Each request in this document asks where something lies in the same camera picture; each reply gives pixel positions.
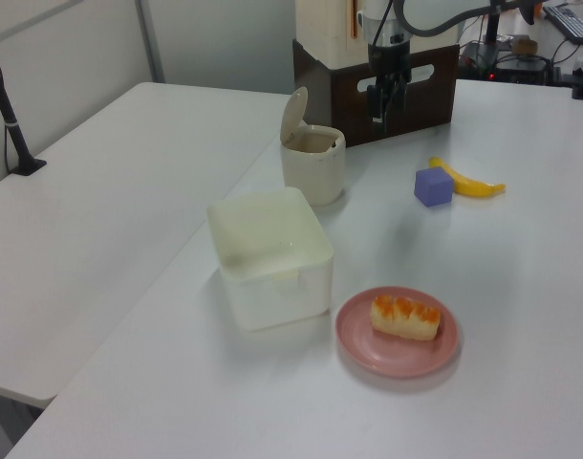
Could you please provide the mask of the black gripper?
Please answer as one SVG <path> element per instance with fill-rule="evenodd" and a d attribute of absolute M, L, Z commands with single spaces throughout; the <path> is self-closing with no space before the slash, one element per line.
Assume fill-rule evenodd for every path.
<path fill-rule="evenodd" d="M 368 45 L 369 67 L 376 82 L 367 86 L 366 101 L 370 118 L 383 123 L 382 91 L 386 91 L 385 113 L 403 112 L 406 90 L 411 81 L 410 41 L 392 46 Z"/>

